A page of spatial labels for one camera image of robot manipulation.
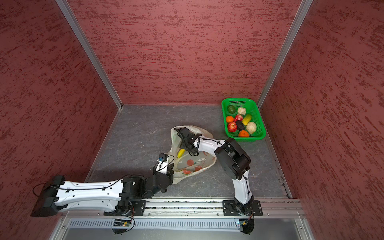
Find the dark avocado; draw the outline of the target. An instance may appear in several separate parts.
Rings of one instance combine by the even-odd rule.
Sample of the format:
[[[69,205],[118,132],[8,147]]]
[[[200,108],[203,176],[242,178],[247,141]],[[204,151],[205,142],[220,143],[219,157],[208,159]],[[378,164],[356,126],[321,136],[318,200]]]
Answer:
[[[244,131],[246,129],[242,121],[236,121],[236,125],[237,125],[237,130],[239,131]]]

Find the red apple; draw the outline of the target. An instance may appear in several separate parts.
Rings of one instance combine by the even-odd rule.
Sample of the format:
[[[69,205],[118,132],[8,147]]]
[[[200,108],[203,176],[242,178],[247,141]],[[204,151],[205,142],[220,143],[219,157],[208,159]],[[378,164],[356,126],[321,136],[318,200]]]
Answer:
[[[228,125],[227,125],[227,129],[228,129],[228,131],[229,131],[230,133],[234,133],[234,132],[236,132],[237,129],[238,129],[236,122],[230,122],[230,123],[228,123]]]

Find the yellow banana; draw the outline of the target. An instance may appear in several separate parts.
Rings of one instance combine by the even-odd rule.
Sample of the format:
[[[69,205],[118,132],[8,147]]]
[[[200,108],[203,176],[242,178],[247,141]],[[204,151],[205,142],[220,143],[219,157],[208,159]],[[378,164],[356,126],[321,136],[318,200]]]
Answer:
[[[180,149],[177,153],[177,158],[180,159],[183,157],[183,155],[185,154],[185,151],[184,149]]]

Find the large orange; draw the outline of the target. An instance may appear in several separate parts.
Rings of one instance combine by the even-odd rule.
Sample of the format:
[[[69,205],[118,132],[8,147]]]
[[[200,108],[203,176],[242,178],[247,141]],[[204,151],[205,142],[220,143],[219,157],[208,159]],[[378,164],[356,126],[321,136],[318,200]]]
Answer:
[[[238,134],[238,137],[240,137],[240,138],[247,138],[249,136],[250,136],[250,134],[245,130],[240,131]]]

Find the green lime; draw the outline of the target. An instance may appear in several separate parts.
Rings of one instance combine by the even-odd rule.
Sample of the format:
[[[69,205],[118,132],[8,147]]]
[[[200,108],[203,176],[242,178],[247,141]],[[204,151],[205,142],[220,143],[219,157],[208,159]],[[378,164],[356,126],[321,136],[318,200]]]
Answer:
[[[237,108],[233,105],[228,105],[227,110],[229,114],[235,114],[237,112]]]

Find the beige bumpy round fruit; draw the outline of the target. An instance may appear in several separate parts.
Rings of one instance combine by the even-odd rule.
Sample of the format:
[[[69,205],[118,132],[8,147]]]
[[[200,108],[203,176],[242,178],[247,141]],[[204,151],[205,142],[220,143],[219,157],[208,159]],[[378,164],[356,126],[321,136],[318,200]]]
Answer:
[[[257,125],[256,123],[254,122],[249,122],[247,125],[246,125],[246,130],[247,132],[252,135],[254,134],[256,131],[257,131]]]

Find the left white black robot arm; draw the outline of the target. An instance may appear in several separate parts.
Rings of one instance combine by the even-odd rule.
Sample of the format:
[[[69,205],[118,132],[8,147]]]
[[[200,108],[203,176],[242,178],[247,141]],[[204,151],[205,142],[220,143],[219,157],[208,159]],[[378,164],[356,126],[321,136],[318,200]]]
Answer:
[[[64,176],[55,176],[44,184],[31,217],[51,217],[74,210],[98,210],[107,216],[124,215],[135,209],[135,203],[165,193],[173,184],[173,167],[174,164],[160,163],[148,178],[126,175],[118,180],[98,183],[71,182]]]

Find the red strawberry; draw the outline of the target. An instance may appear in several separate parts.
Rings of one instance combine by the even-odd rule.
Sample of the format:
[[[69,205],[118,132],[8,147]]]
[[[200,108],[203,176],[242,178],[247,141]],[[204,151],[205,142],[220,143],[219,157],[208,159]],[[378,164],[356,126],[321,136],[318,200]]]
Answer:
[[[237,121],[242,121],[243,118],[244,118],[243,115],[238,114],[238,115],[235,116],[234,121],[235,121],[235,122],[237,122]]]

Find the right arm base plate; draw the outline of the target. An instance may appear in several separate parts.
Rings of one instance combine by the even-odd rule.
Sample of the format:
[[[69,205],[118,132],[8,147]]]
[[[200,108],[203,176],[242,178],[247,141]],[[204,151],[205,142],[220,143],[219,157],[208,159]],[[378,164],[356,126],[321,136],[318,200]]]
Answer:
[[[242,217],[251,216],[261,217],[263,216],[263,210],[260,201],[251,200],[245,205],[242,205],[236,200],[224,200],[222,201],[223,213],[226,217]]]

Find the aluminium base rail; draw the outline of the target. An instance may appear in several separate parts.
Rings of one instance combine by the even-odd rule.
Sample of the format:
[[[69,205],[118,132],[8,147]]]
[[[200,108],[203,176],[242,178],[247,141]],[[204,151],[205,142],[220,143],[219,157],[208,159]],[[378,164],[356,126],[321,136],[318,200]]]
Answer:
[[[242,218],[226,217],[223,213],[222,201],[230,198],[187,198],[165,197],[146,200],[146,208],[143,216],[135,218]],[[306,214],[300,200],[272,198],[255,198],[260,201],[263,216],[254,217],[265,219],[304,219]]]

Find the aluminium corner post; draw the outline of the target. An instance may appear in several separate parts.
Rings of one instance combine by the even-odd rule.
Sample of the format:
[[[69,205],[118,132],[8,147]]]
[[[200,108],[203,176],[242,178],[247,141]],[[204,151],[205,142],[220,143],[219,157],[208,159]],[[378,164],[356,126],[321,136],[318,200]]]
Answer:
[[[70,25],[75,36],[77,37],[78,41],[80,42],[81,46],[83,47],[86,55],[88,56],[89,60],[91,61],[92,65],[93,65],[93,67],[95,68],[96,72],[98,73],[99,77],[101,78],[101,80],[102,80],[104,86],[106,87],[108,93],[110,94],[111,98],[114,100],[118,110],[121,111],[124,107],[124,104],[121,101],[120,97],[118,96],[118,94],[117,94],[113,84],[111,83],[106,71],[104,70],[100,60],[98,59],[95,51],[93,50],[90,42],[88,41],[88,39],[86,37],[84,31],[82,30],[78,20],[76,19],[75,14],[73,13],[68,1],[56,0],[56,3],[58,5],[58,7],[60,8],[61,12],[63,13],[68,24]]]
[[[290,26],[290,29],[286,35],[286,38],[282,44],[282,47],[279,51],[279,54],[276,58],[276,61],[272,67],[272,70],[270,72],[270,75],[265,83],[265,86],[260,94],[260,97],[257,101],[257,105],[259,109],[261,109],[263,103],[265,102],[267,95],[280,71],[281,66],[284,63],[284,60],[299,32],[300,27],[302,26],[302,23],[313,3],[313,0],[302,0],[301,4],[299,5],[298,11],[293,19],[293,22]]]

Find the printed translucent plastic bag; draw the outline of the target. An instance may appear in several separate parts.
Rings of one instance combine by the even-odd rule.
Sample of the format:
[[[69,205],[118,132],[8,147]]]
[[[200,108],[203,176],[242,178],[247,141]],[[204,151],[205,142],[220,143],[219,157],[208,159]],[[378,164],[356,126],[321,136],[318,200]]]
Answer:
[[[178,184],[183,179],[198,175],[210,167],[217,160],[214,153],[210,154],[206,151],[199,151],[197,156],[191,156],[187,151],[182,158],[177,158],[177,153],[181,149],[182,139],[177,135],[176,130],[171,130],[171,149],[167,153],[175,157],[174,164],[174,179],[173,185]]]

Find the yellow green mango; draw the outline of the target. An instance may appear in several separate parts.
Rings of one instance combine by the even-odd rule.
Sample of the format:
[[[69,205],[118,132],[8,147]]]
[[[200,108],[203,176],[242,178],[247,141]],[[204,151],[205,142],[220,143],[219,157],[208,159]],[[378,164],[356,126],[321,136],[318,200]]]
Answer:
[[[243,124],[244,124],[245,126],[247,126],[248,123],[252,120],[252,118],[253,118],[253,117],[252,117],[251,114],[246,114],[246,115],[244,116],[243,120],[242,120]]]

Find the left aluminium corner post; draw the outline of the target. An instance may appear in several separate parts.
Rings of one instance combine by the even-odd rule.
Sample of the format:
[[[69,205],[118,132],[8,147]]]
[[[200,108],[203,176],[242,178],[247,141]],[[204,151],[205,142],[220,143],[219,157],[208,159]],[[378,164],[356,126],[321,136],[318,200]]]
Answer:
[[[88,56],[89,60],[91,61],[92,65],[93,65],[93,67],[95,68],[96,72],[98,73],[99,77],[101,78],[101,80],[102,80],[104,86],[106,87],[108,93],[110,94],[111,98],[114,100],[118,110],[121,111],[124,107],[124,104],[121,101],[120,97],[118,96],[118,94],[117,94],[113,84],[111,83],[106,71],[104,70],[100,60],[98,59],[95,51],[93,50],[90,42],[88,41],[88,39],[86,37],[84,31],[82,30],[78,20],[76,19],[75,14],[73,13],[68,1],[56,0],[56,3],[58,5],[58,7],[60,8],[61,12],[63,13],[68,24],[70,25],[75,36],[77,37],[78,41],[80,42],[81,46],[83,47],[86,55]]]

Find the green plastic basket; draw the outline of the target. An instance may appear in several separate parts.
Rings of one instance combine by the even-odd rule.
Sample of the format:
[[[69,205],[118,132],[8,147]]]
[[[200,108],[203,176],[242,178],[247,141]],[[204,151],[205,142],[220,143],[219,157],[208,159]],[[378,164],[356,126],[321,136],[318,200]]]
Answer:
[[[238,142],[254,142],[266,137],[257,104],[251,99],[228,98],[221,102],[225,132]]]

